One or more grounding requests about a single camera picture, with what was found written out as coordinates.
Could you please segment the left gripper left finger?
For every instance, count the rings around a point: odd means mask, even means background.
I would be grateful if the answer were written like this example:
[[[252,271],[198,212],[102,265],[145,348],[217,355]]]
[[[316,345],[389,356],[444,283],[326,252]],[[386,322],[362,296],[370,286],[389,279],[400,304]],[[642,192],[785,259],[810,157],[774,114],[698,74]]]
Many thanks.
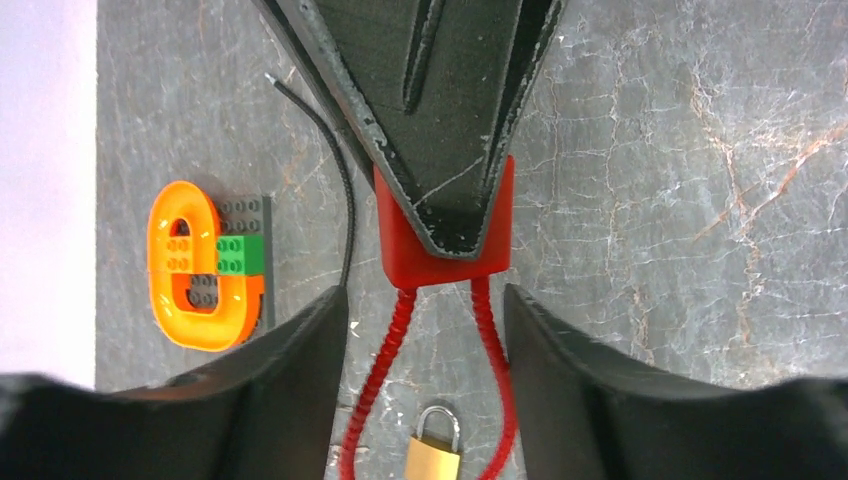
[[[159,387],[1,379],[5,479],[320,479],[346,350],[348,295]]]

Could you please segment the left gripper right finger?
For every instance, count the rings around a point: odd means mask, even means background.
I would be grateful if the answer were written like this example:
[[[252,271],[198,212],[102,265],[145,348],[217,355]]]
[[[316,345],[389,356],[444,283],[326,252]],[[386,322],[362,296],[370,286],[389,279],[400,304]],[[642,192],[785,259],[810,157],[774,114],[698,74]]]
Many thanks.
[[[504,291],[506,344],[531,479],[843,479],[847,383],[755,390],[633,359]]]

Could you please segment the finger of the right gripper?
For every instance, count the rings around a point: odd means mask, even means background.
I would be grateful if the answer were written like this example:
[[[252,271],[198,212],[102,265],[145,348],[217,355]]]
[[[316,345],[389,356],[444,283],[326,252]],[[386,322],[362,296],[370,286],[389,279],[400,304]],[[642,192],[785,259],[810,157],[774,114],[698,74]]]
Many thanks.
[[[425,250],[479,257],[508,145],[565,3],[258,7],[360,169],[385,181]]]

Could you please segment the black key with cord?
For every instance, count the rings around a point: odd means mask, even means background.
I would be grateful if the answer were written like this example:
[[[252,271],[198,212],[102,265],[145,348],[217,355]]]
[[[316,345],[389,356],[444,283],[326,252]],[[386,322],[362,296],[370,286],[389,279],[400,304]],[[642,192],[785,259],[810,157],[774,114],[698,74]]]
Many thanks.
[[[357,227],[357,215],[355,210],[355,193],[350,170],[345,161],[341,146],[332,129],[324,118],[305,100],[298,96],[289,86],[283,84],[278,78],[269,72],[264,73],[268,82],[289,101],[296,105],[318,128],[334,159],[337,171],[342,181],[343,193],[346,205],[346,232],[342,255],[339,285],[347,287],[352,269],[353,254],[355,250],[355,237]]]

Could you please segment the brass padlock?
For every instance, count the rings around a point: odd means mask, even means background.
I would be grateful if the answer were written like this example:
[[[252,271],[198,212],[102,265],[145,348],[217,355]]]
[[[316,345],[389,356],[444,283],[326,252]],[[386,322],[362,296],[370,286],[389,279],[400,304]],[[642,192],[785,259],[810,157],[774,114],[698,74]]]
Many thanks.
[[[432,414],[444,415],[451,423],[450,442],[440,442],[425,432]],[[431,405],[418,417],[414,435],[410,438],[404,478],[410,480],[456,480],[460,473],[461,425],[458,417],[447,407]]]

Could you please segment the red key with cord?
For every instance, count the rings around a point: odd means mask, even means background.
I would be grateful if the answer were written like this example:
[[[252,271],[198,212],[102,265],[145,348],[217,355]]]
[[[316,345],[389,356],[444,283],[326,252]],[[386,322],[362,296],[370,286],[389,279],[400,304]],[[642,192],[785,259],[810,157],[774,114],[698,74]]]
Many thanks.
[[[420,287],[468,280],[472,311],[501,400],[503,427],[494,455],[482,479],[495,479],[509,459],[519,430],[509,363],[494,322],[490,276],[505,271],[511,260],[515,159],[506,159],[494,201],[492,225],[476,260],[454,260],[431,255],[423,246],[382,175],[375,175],[379,235],[384,272],[397,289],[397,300],[387,333],[348,420],[338,460],[341,479],[355,477],[355,450],[373,404],[396,359],[413,317]]]

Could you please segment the green toy brick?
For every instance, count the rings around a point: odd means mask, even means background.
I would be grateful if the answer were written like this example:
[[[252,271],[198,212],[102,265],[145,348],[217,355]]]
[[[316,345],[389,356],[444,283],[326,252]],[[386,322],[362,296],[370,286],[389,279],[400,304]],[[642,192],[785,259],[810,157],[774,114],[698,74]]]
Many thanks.
[[[223,235],[216,241],[216,272],[221,276],[254,276],[265,272],[261,235]]]

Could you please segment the dark flat base plate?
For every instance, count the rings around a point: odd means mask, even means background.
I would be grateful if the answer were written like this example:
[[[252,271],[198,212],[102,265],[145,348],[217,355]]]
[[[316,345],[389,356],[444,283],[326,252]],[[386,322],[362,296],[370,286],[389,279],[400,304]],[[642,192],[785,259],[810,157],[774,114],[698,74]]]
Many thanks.
[[[249,336],[252,339],[267,333],[276,324],[271,199],[263,195],[226,195],[214,199],[213,203],[223,235],[260,235],[264,242],[265,293],[260,297],[257,325]],[[218,278],[212,274],[193,274],[185,293],[193,307],[214,308],[219,300]]]

